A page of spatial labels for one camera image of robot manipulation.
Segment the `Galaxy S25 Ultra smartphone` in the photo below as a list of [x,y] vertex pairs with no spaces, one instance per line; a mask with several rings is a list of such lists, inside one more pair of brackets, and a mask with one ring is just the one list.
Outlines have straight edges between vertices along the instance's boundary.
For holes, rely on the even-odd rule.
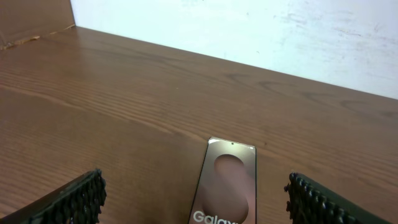
[[257,223],[255,146],[209,138],[188,223]]

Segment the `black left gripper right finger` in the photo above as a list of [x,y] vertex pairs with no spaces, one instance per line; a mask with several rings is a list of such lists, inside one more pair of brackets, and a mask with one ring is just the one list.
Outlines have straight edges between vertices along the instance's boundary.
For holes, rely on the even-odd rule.
[[286,211],[293,224],[389,224],[298,172],[289,174]]

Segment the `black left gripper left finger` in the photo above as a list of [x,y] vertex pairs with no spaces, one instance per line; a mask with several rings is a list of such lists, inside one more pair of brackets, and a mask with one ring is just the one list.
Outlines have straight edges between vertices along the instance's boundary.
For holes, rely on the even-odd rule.
[[89,171],[1,218],[1,224],[97,224],[106,200],[105,187],[101,170]]

